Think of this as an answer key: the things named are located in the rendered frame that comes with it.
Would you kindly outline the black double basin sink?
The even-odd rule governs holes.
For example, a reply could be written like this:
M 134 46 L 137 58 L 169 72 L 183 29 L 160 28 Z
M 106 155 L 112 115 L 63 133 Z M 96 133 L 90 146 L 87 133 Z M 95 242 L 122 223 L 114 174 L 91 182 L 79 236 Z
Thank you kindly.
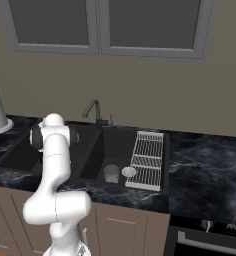
M 90 124 L 69 125 L 79 134 L 79 142 L 70 149 L 71 176 L 64 186 L 79 184 L 106 183 L 104 168 L 107 165 L 117 165 L 120 169 L 129 166 L 138 131 L 157 132 L 164 134 L 163 165 L 161 190 L 166 194 L 169 186 L 169 139 L 170 136 L 161 130 L 146 130 L 143 128 L 103 126 L 97 128 Z M 121 175 L 117 185 L 125 187 L 127 177 Z

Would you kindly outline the black sink tap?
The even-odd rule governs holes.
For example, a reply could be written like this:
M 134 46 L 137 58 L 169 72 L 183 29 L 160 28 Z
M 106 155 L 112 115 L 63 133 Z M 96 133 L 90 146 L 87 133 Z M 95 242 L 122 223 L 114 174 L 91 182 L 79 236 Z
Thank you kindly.
M 97 128 L 102 128 L 103 126 L 112 126 L 113 125 L 113 120 L 112 118 L 109 118 L 108 120 L 103 120 L 101 118 L 101 113 L 100 113 L 100 103 L 97 99 L 92 99 L 89 103 L 89 105 L 86 107 L 86 109 L 83 111 L 82 117 L 87 118 L 90 111 L 92 108 L 95 108 L 96 112 L 96 127 Z

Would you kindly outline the small white bowl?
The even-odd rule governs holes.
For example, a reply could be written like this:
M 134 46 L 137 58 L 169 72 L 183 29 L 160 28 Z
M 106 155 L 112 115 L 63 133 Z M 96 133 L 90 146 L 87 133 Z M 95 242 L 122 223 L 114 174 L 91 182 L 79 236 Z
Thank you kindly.
M 122 169 L 121 173 L 124 177 L 130 178 L 130 177 L 134 177 L 137 171 L 134 167 L 127 166 Z

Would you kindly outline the brown cupboard door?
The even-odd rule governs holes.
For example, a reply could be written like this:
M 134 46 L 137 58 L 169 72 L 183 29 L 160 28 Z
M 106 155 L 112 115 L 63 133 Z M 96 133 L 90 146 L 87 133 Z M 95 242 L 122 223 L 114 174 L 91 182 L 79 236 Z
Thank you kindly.
M 80 224 L 92 256 L 164 256 L 170 215 L 93 203 Z
M 51 245 L 49 226 L 29 225 L 23 206 L 32 192 L 0 187 L 0 253 L 42 256 Z

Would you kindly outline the grey framed window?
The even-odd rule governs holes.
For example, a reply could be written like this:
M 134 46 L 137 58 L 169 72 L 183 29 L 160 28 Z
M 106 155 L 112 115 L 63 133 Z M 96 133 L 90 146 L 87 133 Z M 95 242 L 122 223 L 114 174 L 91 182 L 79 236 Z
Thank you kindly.
M 203 60 L 218 4 L 219 0 L 99 0 L 101 53 Z
M 99 53 L 96 0 L 0 0 L 0 18 L 13 53 Z

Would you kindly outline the black oven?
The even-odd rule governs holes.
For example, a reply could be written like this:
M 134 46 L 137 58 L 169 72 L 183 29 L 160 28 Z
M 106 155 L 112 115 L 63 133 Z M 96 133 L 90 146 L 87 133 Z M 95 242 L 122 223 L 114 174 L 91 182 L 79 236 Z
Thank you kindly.
M 172 216 L 164 256 L 236 256 L 236 224 Z

